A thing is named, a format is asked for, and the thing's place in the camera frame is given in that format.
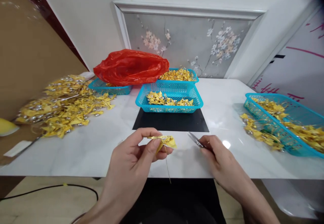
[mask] blue plastic basket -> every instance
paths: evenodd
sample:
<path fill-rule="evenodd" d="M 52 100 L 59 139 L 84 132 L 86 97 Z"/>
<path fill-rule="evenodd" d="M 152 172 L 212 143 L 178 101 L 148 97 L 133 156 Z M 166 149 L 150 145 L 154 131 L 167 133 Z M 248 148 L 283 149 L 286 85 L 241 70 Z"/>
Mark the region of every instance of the blue plastic basket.
<path fill-rule="evenodd" d="M 128 95 L 131 92 L 132 86 L 121 86 L 121 87 L 108 87 L 106 86 L 106 82 L 103 82 L 99 78 L 95 79 L 89 85 L 89 88 L 95 90 L 100 94 L 109 93 L 109 94 L 117 94 L 117 95 Z"/>
<path fill-rule="evenodd" d="M 167 105 L 149 105 L 147 95 L 149 92 L 162 92 L 173 100 L 182 98 L 193 99 L 193 106 L 167 106 Z M 196 109 L 204 105 L 196 86 L 193 83 L 177 81 L 170 83 L 169 80 L 158 80 L 156 83 L 143 84 L 136 98 L 136 105 L 148 113 L 193 113 Z"/>
<path fill-rule="evenodd" d="M 169 70 L 178 70 L 178 69 L 177 68 L 170 68 Z M 191 69 L 187 69 L 187 70 L 190 72 L 190 74 L 193 75 L 193 78 L 195 78 L 196 81 L 179 81 L 179 80 L 158 80 L 158 81 L 169 81 L 171 83 L 186 82 L 186 83 L 193 83 L 193 84 L 196 84 L 197 82 L 199 82 L 199 78 L 198 78 L 196 72 L 191 70 Z"/>
<path fill-rule="evenodd" d="M 286 128 L 279 120 L 271 116 L 259 104 L 252 100 L 257 98 L 261 101 L 269 99 L 277 104 L 287 103 L 285 113 L 289 115 L 284 118 L 285 121 L 291 121 L 298 125 L 316 125 L 316 127 L 324 126 L 324 117 L 293 99 L 279 94 L 266 93 L 247 93 L 244 107 L 257 119 L 264 128 L 279 136 L 279 140 L 284 145 L 284 149 L 295 156 L 309 156 L 324 158 L 324 154 L 310 147 L 308 144 L 298 138 L 293 132 Z"/>

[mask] marble tabletop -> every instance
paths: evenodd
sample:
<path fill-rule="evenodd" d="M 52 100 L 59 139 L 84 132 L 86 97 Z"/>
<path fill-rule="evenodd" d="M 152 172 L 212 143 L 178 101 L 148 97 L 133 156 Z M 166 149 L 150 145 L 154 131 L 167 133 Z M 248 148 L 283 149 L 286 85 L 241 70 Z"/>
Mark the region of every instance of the marble tabletop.
<path fill-rule="evenodd" d="M 247 135 L 239 118 L 245 109 L 245 94 L 253 92 L 233 79 L 199 79 L 197 89 L 204 101 L 202 113 L 210 134 L 217 135 L 234 154 L 250 178 L 324 179 L 324 159 L 295 157 L 272 152 L 263 142 Z M 117 96 L 115 108 L 91 117 L 88 126 L 76 128 L 63 139 L 40 139 L 0 175 L 104 177 L 113 149 L 130 135 L 139 107 L 135 99 L 140 86 L 129 95 Z M 162 131 L 172 135 L 178 146 L 168 156 L 151 165 L 149 177 L 212 178 L 208 165 L 187 132 Z M 204 134 L 194 132 L 199 138 Z"/>

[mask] cherry blossom painting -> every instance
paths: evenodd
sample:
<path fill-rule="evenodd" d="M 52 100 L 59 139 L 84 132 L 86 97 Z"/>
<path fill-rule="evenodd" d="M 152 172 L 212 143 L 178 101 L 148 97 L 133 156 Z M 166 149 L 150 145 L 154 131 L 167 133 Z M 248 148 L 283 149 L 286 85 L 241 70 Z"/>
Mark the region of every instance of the cherry blossom painting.
<path fill-rule="evenodd" d="M 158 54 L 171 68 L 193 69 L 200 78 L 224 78 L 252 21 L 125 13 L 132 49 Z"/>

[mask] white wall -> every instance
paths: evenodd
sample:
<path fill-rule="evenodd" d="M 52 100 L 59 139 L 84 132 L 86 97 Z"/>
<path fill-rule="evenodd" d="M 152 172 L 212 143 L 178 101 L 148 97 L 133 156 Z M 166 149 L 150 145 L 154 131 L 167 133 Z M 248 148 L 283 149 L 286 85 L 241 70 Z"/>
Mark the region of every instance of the white wall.
<path fill-rule="evenodd" d="M 124 48 L 112 1 L 268 10 L 230 78 L 247 83 L 311 0 L 47 0 L 89 69 Z"/>

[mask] red plastic bag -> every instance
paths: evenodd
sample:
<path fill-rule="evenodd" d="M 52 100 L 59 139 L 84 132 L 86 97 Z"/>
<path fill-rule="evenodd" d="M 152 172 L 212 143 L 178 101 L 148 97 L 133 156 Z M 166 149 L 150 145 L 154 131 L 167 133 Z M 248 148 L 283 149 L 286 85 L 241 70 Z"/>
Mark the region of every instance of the red plastic bag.
<path fill-rule="evenodd" d="M 124 49 L 112 52 L 93 68 L 102 81 L 117 86 L 153 83 L 169 70 L 169 61 L 152 53 Z"/>

